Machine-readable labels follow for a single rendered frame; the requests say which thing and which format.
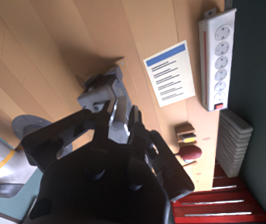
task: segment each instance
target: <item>red power switch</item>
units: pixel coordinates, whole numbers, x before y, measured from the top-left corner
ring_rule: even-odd
[[[215,105],[215,110],[219,110],[219,109],[222,109],[222,108],[223,108],[223,103]]]

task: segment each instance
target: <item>gray ribbed box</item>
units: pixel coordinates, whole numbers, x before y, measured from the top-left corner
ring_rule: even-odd
[[[220,112],[216,159],[229,178],[239,175],[252,130],[233,111]]]

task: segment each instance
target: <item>dark green wall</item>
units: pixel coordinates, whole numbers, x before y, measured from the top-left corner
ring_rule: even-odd
[[[254,128],[240,177],[266,211],[266,0],[234,0],[234,8],[228,107]]]

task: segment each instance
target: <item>wooden surface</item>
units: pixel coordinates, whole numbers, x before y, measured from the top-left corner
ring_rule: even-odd
[[[16,147],[14,117],[56,121],[80,110],[77,97],[83,90],[75,76],[87,80],[122,59],[124,84],[145,126],[161,133],[174,153],[179,150],[174,127],[194,126],[203,156],[186,170],[197,191],[210,189],[219,112],[208,113],[200,103],[197,22],[212,8],[223,11],[224,1],[0,0],[0,136]],[[142,60],[184,39],[196,96],[160,108]],[[90,131],[73,147],[92,137]]]

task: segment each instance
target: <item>blue header stripe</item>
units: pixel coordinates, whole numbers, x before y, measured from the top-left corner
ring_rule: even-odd
[[[177,53],[180,53],[182,51],[186,50],[185,44],[182,44],[181,46],[177,46],[174,49],[169,50],[168,52],[163,53],[162,55],[159,55],[153,59],[150,59],[149,61],[146,62],[147,66],[152,66],[158,62],[161,62],[164,59],[167,59],[171,56],[174,56]]]

